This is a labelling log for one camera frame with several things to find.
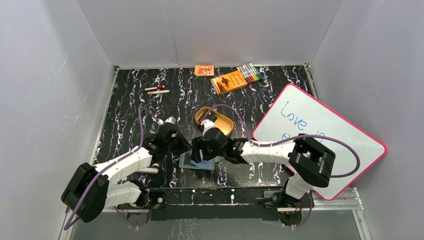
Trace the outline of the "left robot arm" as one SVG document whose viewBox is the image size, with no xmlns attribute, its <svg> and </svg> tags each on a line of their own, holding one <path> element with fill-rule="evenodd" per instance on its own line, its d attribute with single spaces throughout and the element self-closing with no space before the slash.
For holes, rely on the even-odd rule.
<svg viewBox="0 0 424 240">
<path fill-rule="evenodd" d="M 157 174 L 158 162 L 166 154 L 181 154 L 190 149 L 177 125 L 165 122 L 127 153 L 107 162 L 95 165 L 85 162 L 78 166 L 61 201 L 85 223 L 94 220 L 104 209 L 118 205 L 144 208 L 150 203 L 149 188 L 136 179 L 124 183 L 121 180 L 135 172 Z"/>
</svg>

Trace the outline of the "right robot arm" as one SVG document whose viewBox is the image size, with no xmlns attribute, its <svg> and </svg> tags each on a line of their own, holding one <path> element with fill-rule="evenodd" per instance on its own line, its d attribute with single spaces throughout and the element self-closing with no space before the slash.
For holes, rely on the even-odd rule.
<svg viewBox="0 0 424 240">
<path fill-rule="evenodd" d="M 233 164 L 272 163 L 291 166 L 295 174 L 283 188 L 282 202 L 295 207 L 313 187 L 329 186 L 336 154 L 305 134 L 284 143 L 250 142 L 246 138 L 226 136 L 216 127 L 191 141 L 190 161 L 200 164 L 217 157 Z"/>
</svg>

